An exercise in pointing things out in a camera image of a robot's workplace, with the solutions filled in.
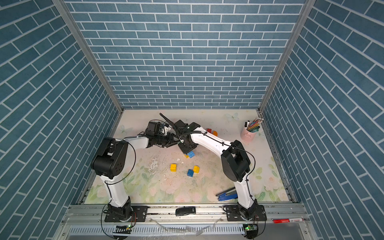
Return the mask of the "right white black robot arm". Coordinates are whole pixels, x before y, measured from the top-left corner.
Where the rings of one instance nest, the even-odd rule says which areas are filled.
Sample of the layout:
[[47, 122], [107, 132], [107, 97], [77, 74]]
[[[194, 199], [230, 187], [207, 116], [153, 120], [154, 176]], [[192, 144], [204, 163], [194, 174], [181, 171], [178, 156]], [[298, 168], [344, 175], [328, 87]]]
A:
[[174, 123], [163, 114], [160, 116], [174, 130], [174, 133], [170, 133], [169, 146], [178, 145], [183, 154], [188, 154], [200, 145], [221, 158], [224, 174], [234, 182], [238, 195], [239, 215], [244, 220], [250, 221], [256, 217], [260, 221], [267, 220], [263, 206], [258, 204], [251, 193], [248, 180], [248, 176], [252, 172], [250, 170], [251, 161], [248, 156], [249, 153], [244, 149], [241, 142], [223, 140], [209, 133], [197, 123], [190, 125], [183, 121]]

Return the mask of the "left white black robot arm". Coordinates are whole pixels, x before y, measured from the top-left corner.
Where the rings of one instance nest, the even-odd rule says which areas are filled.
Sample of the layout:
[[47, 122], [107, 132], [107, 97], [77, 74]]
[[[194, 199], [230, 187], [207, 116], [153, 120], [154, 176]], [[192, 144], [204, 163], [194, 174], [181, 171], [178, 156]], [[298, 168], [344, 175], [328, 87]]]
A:
[[123, 171], [127, 168], [126, 157], [129, 151], [134, 153], [134, 163], [137, 160], [136, 150], [152, 146], [168, 148], [177, 145], [178, 134], [171, 133], [174, 123], [166, 121], [150, 121], [146, 130], [134, 137], [115, 139], [106, 137], [102, 140], [91, 168], [103, 181], [109, 196], [107, 216], [116, 222], [132, 221], [135, 217], [131, 207], [131, 199], [124, 188]]

